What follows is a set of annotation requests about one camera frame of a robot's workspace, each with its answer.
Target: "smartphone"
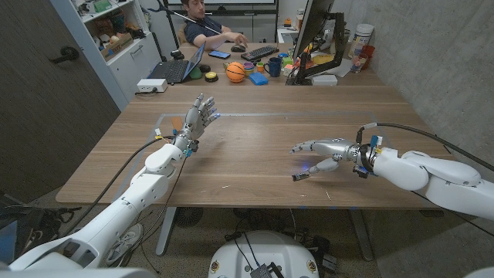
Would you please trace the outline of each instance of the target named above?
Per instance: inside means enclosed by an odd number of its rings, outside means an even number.
[[[215,51],[211,51],[209,53],[209,56],[220,58],[220,59],[226,59],[226,58],[230,57],[230,53],[223,53],[223,52],[219,52],[219,51],[215,50]]]

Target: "yellow object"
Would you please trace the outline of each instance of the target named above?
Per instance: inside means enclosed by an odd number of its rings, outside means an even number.
[[[309,44],[309,46],[307,46],[303,51],[305,53],[309,52],[310,50],[312,50],[312,43]]]
[[[312,61],[316,64],[316,65],[320,65],[320,64],[324,64],[324,63],[328,63],[329,61],[333,61],[334,59],[334,56],[333,55],[317,55],[317,56],[314,56],[312,58]]]
[[[291,27],[292,26],[292,19],[286,18],[285,19],[285,27]]]
[[[206,73],[206,77],[209,79],[213,79],[216,77],[216,73],[215,72]]]

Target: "cardboard box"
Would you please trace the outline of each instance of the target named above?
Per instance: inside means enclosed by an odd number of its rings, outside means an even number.
[[[114,58],[116,54],[120,53],[122,50],[126,49],[129,47],[132,42],[132,36],[130,33],[127,33],[123,35],[118,42],[112,43],[108,45],[105,49],[101,50],[101,55],[103,55],[103,58],[105,61],[109,61],[110,59]]]

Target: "white box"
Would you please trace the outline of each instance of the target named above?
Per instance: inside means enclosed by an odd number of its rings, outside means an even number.
[[[164,92],[168,87],[166,79],[142,79],[137,84],[137,88],[142,93],[152,92],[154,88],[157,92]]]
[[[338,79],[334,75],[320,75],[312,77],[312,86],[336,86]]]

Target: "robot finger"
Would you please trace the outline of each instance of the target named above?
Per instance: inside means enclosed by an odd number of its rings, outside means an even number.
[[[202,115],[202,119],[203,119],[203,120],[208,119],[208,118],[209,118],[209,116],[211,116],[214,112],[216,112],[216,110],[217,110],[217,109],[216,109],[216,108],[214,108],[214,107],[213,107],[213,108],[211,108],[211,109],[206,110],[203,114],[201,114],[201,115]]]
[[[312,150],[312,145],[316,143],[316,141],[307,141],[303,143],[298,143],[292,149],[288,152],[289,154],[293,154],[294,152],[297,151],[311,151]]]
[[[299,181],[304,178],[310,177],[312,174],[316,174],[320,171],[334,171],[338,168],[338,162],[334,161],[332,158],[327,158],[318,164],[312,166],[311,168],[303,171],[300,174],[292,175],[293,181]]]
[[[214,97],[208,98],[205,102],[201,103],[201,106],[199,107],[199,113],[204,113],[208,109],[208,105],[214,100]]]
[[[200,94],[198,98],[195,99],[194,105],[192,107],[199,108],[201,101],[204,99],[204,94]]]
[[[216,114],[215,116],[209,117],[203,124],[204,128],[206,128],[210,123],[218,119],[220,116],[221,116],[220,114]]]

